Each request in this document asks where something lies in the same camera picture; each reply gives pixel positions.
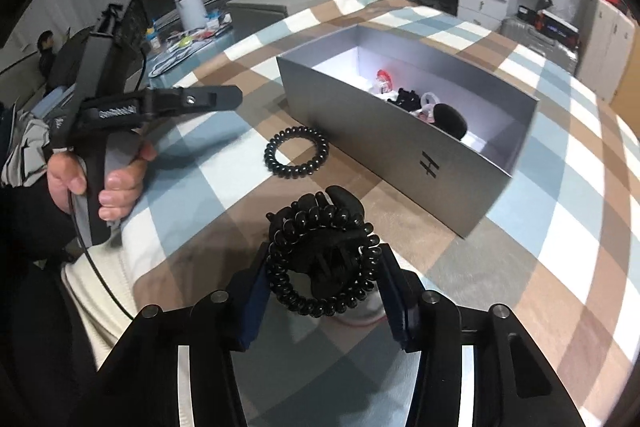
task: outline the black spiral hair tie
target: black spiral hair tie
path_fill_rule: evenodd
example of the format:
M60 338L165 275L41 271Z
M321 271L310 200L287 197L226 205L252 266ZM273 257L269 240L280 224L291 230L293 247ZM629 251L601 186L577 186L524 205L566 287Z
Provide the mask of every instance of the black spiral hair tie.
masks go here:
M316 155L302 165L283 165L276 160L276 150L290 138L306 138L316 145ZM308 176L316 172L326 162L329 156L329 143L319 131L301 125L300 127L287 127L269 140L264 150L264 162L267 168L280 178L298 178Z
M327 193L337 194L338 190L362 207L341 187L329 187ZM336 206L317 192L266 217L271 223L267 278L271 291L289 311L331 317L355 308L375 288L380 238L372 233L373 225L364 222L363 213L353 212L353 206L351 211ZM314 298L293 288L288 270L308 274Z

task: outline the hand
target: hand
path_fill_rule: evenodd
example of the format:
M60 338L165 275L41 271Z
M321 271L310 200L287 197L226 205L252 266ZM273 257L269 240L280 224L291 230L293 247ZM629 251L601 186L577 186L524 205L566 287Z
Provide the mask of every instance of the hand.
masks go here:
M142 182L146 164L156 157L153 146L145 141L138 157L124 169L110 172L106 178L104 190L98 195L102 206L98 215L105 221L114 221L126 217L142 194ZM53 202L69 212L68 192L84 194L86 179L84 172L73 153L54 154L47 164L47 182Z

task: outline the person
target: person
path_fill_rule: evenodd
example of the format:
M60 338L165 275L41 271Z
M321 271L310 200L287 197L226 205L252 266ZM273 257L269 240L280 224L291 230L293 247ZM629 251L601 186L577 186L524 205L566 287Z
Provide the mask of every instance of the person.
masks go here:
M49 78L49 73L53 67L53 63L56 61L56 54L53 52L53 46L55 40L53 39L53 32L47 30L42 32L38 37L36 46L40 52L40 61L38 62L38 69L45 80Z
M130 213L154 156L145 143L127 168L107 175L99 195L102 219ZM34 185L0 189L0 410L10 415L8 425L66 425L97 371L60 257L75 237L68 192L85 190L84 172L66 152L49 159L46 176ZM46 260L44 269L34 264L40 260Z

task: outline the checkered tablecloth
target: checkered tablecloth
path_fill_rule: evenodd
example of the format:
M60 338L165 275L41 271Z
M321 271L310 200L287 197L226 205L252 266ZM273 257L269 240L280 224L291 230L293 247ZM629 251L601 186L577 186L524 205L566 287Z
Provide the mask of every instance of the checkered tablecloth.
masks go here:
M456 55L540 99L518 171L468 239L336 148L308 178L283 180L263 165L268 140L296 124L275 57L355 23ZM190 305L223 287L265 239L265 213L342 185L425 284L459 305L512 307L586 423L607 417L640 338L640 149L589 89L513 41L402 0L334 0L297 13L177 85L198 83L235 84L244 102L235 112L174 121L152 133L159 156L123 229L140 307ZM312 155L305 141L291 140L280 151L295 163ZM289 314L273 299L258 339L234 356L255 427L403 426L416 364L393 343L386 322L350 328Z

